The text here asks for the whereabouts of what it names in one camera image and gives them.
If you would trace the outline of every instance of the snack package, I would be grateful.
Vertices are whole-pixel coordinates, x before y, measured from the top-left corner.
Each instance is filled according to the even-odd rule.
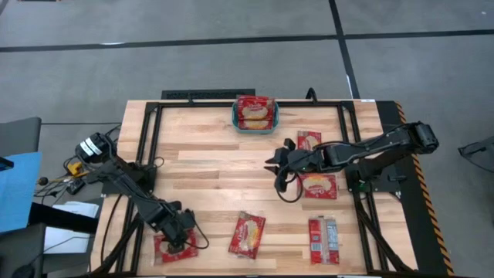
[[[332,174],[304,174],[298,180],[305,198],[338,198],[336,176]]]
[[[228,251],[239,256],[255,259],[266,219],[240,212],[239,220]]]
[[[196,239],[194,230],[187,231],[188,241],[195,246]],[[171,263],[180,259],[187,259],[198,255],[198,249],[189,245],[185,246],[185,249],[176,254],[170,254],[168,252],[168,242],[163,241],[164,235],[154,236],[154,265],[161,265],[163,263]]]
[[[340,264],[337,222],[318,216],[309,219],[310,262]]]
[[[297,148],[300,150],[312,150],[312,148],[321,144],[321,133],[313,131],[299,131],[297,134]]]
[[[269,97],[240,96],[237,99],[239,120],[273,120],[275,100]]]
[[[244,130],[270,130],[272,120],[239,120],[239,128]]]

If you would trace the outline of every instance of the yellow and black hazard stripe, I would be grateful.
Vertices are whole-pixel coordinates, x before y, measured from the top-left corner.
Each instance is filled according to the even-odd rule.
[[[407,120],[404,117],[403,108],[397,102],[396,106],[398,108],[398,113],[400,114],[400,120],[402,124],[405,124]],[[420,167],[420,162],[418,162],[418,158],[416,154],[412,155],[415,165],[415,172],[417,173],[418,180],[420,182],[420,187],[422,189],[422,194],[424,196],[425,205],[427,206],[429,216],[431,217],[432,225],[434,226],[434,233],[439,243],[439,248],[441,249],[441,253],[443,256],[443,260],[446,265],[446,269],[448,271],[448,275],[455,275],[453,272],[453,265],[451,264],[451,259],[449,258],[448,250],[446,249],[445,241],[443,239],[441,229],[439,228],[438,219],[435,215],[434,208],[432,207],[431,196],[429,195],[429,190],[427,189],[427,185],[425,185],[424,173],[422,172],[422,168]]]

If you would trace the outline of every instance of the blue cloth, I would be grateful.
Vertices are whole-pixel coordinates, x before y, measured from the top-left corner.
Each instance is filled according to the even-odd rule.
[[[14,168],[0,171],[0,232],[25,228],[36,188],[41,153],[6,157]]]

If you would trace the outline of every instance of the white paper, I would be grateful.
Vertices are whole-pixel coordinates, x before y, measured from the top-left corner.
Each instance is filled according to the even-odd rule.
[[[99,206],[83,202],[67,202],[65,205],[54,205],[53,208],[94,218],[98,212]],[[47,250],[74,236],[84,239],[71,239],[59,246]],[[47,227],[45,234],[45,254],[85,253],[89,237],[90,234],[83,232]]]

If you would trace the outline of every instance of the wooden tabletop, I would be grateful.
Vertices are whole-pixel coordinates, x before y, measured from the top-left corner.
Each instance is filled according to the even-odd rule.
[[[118,154],[126,161],[135,161],[145,103],[143,100],[127,103],[118,143]],[[382,134],[375,103],[355,100],[355,108],[362,139]],[[341,140],[337,110],[282,107],[279,114],[279,126],[273,134],[253,135],[235,131],[229,108],[163,109],[157,156],[164,159],[164,165],[157,170],[154,194],[167,201],[179,200],[184,208],[193,210],[211,245],[200,250],[196,258],[155,266],[154,233],[146,227],[138,275],[366,273],[354,201],[347,191],[344,174],[337,173],[337,200],[302,198],[287,204],[276,195],[275,176],[263,169],[264,161],[273,156],[285,138],[295,140],[297,131],[319,131],[323,141]],[[353,137],[348,115],[346,119]],[[151,131],[152,128],[147,135],[144,161]],[[295,196],[294,189],[295,185],[289,185],[287,198]],[[389,193],[375,193],[374,197],[384,238],[406,264],[416,268],[401,203]],[[91,254],[93,268],[100,265],[103,234],[116,198],[108,196],[103,203]],[[105,256],[120,238],[126,204],[127,200],[122,198],[110,223]],[[228,253],[240,211],[266,217],[256,260],[236,258]],[[317,215],[337,221],[339,265],[310,264],[308,219]],[[370,234],[369,239],[374,268],[378,268],[377,251]],[[131,239],[125,270],[130,268],[133,244]],[[199,236],[198,245],[204,244]]]

